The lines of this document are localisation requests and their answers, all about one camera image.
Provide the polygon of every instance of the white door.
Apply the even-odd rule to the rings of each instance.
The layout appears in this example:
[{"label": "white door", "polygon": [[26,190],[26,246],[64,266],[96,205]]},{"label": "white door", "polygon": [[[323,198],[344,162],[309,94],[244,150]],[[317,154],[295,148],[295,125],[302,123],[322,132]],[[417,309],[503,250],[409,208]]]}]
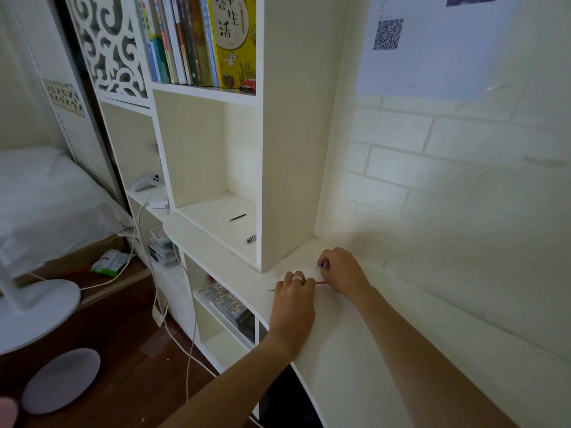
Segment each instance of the white door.
[{"label": "white door", "polygon": [[50,98],[75,162],[122,201],[119,185],[96,128],[81,79],[52,0],[7,0],[22,42]]}]

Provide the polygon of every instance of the white bed sheet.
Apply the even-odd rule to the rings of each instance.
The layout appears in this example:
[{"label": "white bed sheet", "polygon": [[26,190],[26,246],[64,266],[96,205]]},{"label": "white bed sheet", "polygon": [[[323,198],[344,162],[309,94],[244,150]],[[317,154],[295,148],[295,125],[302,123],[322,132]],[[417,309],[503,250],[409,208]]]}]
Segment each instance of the white bed sheet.
[{"label": "white bed sheet", "polygon": [[131,216],[63,151],[0,153],[0,261],[13,277],[127,226]]}]

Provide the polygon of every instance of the game controller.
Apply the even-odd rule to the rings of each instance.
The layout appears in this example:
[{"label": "game controller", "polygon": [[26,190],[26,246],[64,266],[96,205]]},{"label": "game controller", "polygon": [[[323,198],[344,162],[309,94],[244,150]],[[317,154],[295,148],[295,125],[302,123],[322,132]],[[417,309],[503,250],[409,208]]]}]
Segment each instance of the game controller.
[{"label": "game controller", "polygon": [[152,188],[153,186],[162,186],[164,185],[162,177],[158,174],[147,174],[145,177],[140,179],[137,183],[133,185],[131,190],[133,192],[142,191],[145,188]]}]

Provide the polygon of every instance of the black pen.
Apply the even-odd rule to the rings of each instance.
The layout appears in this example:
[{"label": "black pen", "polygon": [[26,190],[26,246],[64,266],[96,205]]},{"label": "black pen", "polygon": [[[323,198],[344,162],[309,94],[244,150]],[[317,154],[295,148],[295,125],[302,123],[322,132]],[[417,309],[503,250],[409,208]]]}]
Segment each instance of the black pen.
[{"label": "black pen", "polygon": [[244,215],[239,215],[239,216],[236,216],[235,218],[232,218],[232,219],[231,219],[230,221],[228,221],[228,222],[232,222],[232,221],[235,221],[236,219],[240,219],[240,218],[243,218],[244,216],[246,216],[246,214],[245,214],[245,213],[244,213]]}]

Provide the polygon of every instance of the poster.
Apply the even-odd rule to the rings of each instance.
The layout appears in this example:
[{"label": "poster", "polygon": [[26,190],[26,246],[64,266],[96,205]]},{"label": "poster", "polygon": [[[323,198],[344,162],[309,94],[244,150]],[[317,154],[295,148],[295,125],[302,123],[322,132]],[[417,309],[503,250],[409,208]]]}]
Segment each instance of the poster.
[{"label": "poster", "polygon": [[519,0],[371,0],[357,94],[473,100]]}]

